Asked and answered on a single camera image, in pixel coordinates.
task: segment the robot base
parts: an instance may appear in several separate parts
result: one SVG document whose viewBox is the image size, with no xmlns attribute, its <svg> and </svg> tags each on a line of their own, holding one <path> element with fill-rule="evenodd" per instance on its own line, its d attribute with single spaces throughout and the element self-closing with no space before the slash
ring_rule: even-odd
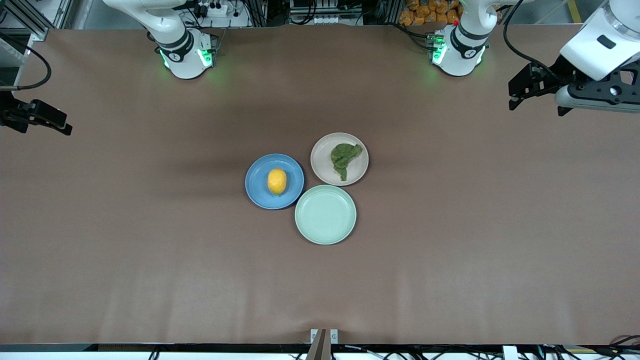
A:
<svg viewBox="0 0 640 360">
<path fill-rule="evenodd" d="M 189 32 L 193 35 L 194 45 L 191 51 L 184 55 L 184 59 L 180 62 L 164 59 L 164 66 L 181 79 L 197 78 L 216 63 L 217 38 L 212 38 L 211 35 L 197 29 L 189 29 Z"/>
<path fill-rule="evenodd" d="M 465 59 L 453 46 L 451 46 L 451 33 L 456 27 L 447 25 L 444 29 L 435 32 L 444 38 L 441 48 L 431 55 L 433 65 L 440 67 L 442 71 L 453 76 L 469 75 L 474 68 L 482 61 L 484 47 L 478 51 L 475 56 Z"/>
</svg>

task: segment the mint green plate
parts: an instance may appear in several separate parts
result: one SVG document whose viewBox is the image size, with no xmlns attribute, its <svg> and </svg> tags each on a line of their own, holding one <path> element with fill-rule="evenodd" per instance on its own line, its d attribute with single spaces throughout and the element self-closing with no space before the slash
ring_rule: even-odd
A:
<svg viewBox="0 0 640 360">
<path fill-rule="evenodd" d="M 331 245 L 349 236 L 356 224 L 356 205 L 347 192 L 336 186 L 319 185 L 300 197 L 296 225 L 309 241 Z"/>
</svg>

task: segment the plate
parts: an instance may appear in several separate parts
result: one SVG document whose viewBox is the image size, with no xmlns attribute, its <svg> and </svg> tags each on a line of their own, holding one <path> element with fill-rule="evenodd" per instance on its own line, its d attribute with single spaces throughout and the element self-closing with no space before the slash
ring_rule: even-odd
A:
<svg viewBox="0 0 640 360">
<path fill-rule="evenodd" d="M 318 185 L 305 192 L 296 205 L 296 225 L 309 241 L 331 245 L 344 240 L 356 224 L 356 205 L 336 186 Z"/>
<path fill-rule="evenodd" d="M 280 195 L 273 195 L 267 186 L 269 172 L 281 168 L 287 174 L 287 187 Z M 249 199 L 261 208 L 275 210 L 293 204 L 305 185 L 305 175 L 300 164 L 284 154 L 265 155 L 253 163 L 246 172 L 244 188 Z"/>
<path fill-rule="evenodd" d="M 353 158 L 347 166 L 347 180 L 340 180 L 340 174 L 333 169 L 331 150 L 341 143 L 360 144 L 362 152 Z M 346 186 L 355 183 L 367 172 L 369 153 L 367 147 L 357 137 L 347 133 L 333 133 L 322 137 L 311 150 L 311 168 L 320 180 L 335 186 Z"/>
</svg>

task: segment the blue plate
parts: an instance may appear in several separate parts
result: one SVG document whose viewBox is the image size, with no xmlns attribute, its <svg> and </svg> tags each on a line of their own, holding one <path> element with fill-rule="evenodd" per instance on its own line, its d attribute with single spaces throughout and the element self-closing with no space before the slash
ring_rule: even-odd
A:
<svg viewBox="0 0 640 360">
<path fill-rule="evenodd" d="M 281 168 L 287 174 L 287 187 L 276 196 L 267 187 L 269 172 Z M 300 164 L 284 154 L 265 155 L 253 163 L 246 172 L 244 188 L 249 199 L 261 208 L 275 210 L 293 204 L 305 186 L 305 175 Z"/>
</svg>

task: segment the table surface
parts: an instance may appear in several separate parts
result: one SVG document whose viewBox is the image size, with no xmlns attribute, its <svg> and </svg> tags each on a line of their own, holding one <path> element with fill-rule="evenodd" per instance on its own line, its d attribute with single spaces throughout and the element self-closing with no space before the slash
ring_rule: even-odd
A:
<svg viewBox="0 0 640 360">
<path fill-rule="evenodd" d="M 576 26 L 513 26 L 555 60 Z M 51 31 L 24 91 L 73 135 L 0 131 L 0 342 L 609 343 L 640 332 L 640 121 L 552 96 L 508 110 L 525 61 L 493 34 L 451 78 L 394 28 L 228 31 L 173 77 L 143 31 Z M 40 78 L 33 56 L 24 75 Z M 244 192 L 257 158 L 358 136 L 333 246 Z"/>
</svg>

